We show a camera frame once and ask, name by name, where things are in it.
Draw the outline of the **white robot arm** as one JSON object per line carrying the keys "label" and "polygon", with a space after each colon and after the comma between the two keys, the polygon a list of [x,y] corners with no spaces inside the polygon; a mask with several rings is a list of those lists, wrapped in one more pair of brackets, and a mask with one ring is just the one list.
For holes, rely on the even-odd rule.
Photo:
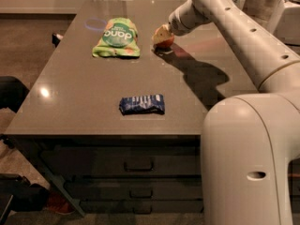
{"label": "white robot arm", "polygon": [[300,156],[299,56],[233,0],[187,0],[169,28],[183,36],[209,22],[257,91],[221,100],[204,118],[205,225],[293,225],[288,170]]}

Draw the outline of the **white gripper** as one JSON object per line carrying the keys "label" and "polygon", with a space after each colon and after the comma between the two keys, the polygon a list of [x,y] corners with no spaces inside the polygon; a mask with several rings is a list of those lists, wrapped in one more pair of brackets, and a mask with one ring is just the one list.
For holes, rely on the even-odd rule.
{"label": "white gripper", "polygon": [[154,44],[169,41],[176,36],[183,36],[190,33],[199,26],[199,16],[194,6],[184,4],[178,7],[169,16],[169,24],[162,24],[152,36]]}

